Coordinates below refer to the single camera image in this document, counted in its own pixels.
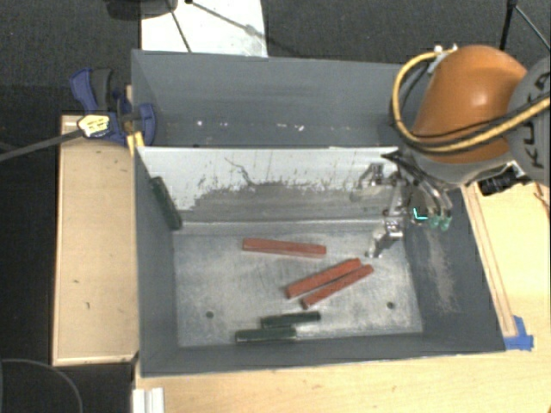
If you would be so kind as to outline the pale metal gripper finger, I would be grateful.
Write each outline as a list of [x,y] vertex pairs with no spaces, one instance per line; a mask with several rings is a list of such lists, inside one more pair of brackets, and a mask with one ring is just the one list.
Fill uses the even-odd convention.
[[379,258],[383,250],[391,248],[394,243],[402,240],[403,237],[403,223],[398,219],[385,219],[372,230],[365,256]]
[[367,169],[360,175],[356,188],[365,189],[373,187],[382,187],[387,185],[388,179],[384,174],[383,163],[371,163]]

